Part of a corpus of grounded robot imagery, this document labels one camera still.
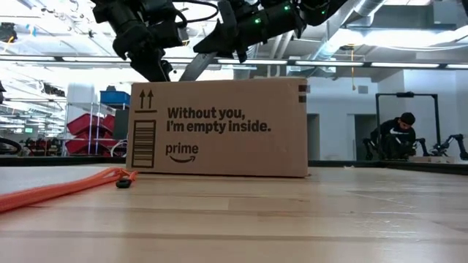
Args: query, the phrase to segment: person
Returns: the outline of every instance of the person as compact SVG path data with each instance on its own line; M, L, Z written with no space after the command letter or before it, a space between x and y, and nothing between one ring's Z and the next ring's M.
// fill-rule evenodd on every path
M380 124L380 143L382 151L389 159L401 159L402 156L414 155L413 145L416 132L412 125L416 118L412 113L403 113L400 117ZM377 128L371 132L371 140L377 145Z

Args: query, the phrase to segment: orange strap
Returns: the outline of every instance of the orange strap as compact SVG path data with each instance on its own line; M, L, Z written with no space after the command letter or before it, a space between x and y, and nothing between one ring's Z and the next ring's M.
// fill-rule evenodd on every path
M100 186L105 183L115 182L121 179L134 181L136 177L137 172L130 173L122 168L108 168L102 172L81 180L55 184L51 186L30 188L11 194L4 194L0 196L0 213L26 205L31 205L37 202L42 202L47 199L60 197L66 194L72 194L95 186Z

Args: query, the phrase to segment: wood grain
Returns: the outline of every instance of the wood grain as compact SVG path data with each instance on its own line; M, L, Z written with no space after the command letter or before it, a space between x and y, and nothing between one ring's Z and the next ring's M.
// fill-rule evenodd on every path
M466 262L468 178L310 172L141 175L35 204L0 215L0 262Z

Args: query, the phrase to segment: black tape stripe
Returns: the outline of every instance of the black tape stripe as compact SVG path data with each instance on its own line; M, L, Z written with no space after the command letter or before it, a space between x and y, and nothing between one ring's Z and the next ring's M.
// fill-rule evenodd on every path
M310 85L299 85L299 92L310 92Z
M299 96L299 103L307 103L307 96L306 95Z

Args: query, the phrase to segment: barcode label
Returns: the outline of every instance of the barcode label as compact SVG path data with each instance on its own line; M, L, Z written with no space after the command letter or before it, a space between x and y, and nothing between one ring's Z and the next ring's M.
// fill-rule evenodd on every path
M132 167L154 168L156 121L135 121L133 126Z

